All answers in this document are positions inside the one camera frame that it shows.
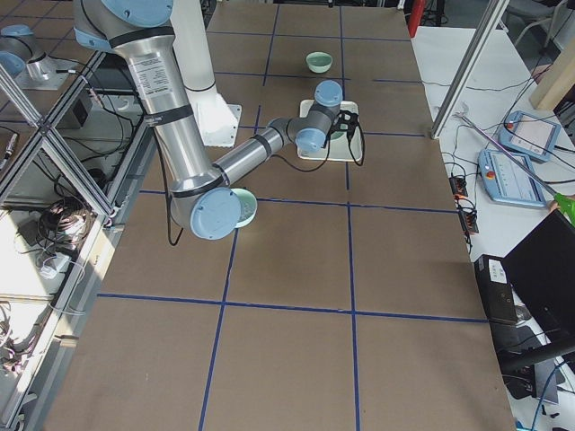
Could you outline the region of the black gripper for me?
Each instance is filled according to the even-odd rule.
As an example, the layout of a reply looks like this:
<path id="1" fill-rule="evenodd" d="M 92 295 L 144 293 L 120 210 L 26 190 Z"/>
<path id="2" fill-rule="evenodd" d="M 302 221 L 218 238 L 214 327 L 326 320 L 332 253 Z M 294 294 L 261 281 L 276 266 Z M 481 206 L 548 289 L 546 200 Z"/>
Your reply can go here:
<path id="1" fill-rule="evenodd" d="M 329 130 L 327 138 L 329 140 L 337 140 L 345 135 L 345 124 L 337 121 Z"/>

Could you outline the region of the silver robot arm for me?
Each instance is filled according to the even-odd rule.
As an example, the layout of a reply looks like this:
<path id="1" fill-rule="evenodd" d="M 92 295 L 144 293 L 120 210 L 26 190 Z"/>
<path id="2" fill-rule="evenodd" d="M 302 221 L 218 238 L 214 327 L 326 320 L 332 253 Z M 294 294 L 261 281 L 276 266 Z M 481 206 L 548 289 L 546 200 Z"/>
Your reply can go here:
<path id="1" fill-rule="evenodd" d="M 317 151 L 330 137 L 343 95 L 340 84 L 326 80 L 304 117 L 274 119 L 211 161 L 197 121 L 199 101 L 217 91 L 199 2 L 75 1 L 73 7 L 77 42 L 126 61 L 173 178 L 167 217 L 199 238 L 221 239 L 239 223 L 242 204 L 230 189 L 235 181 L 286 144 Z"/>

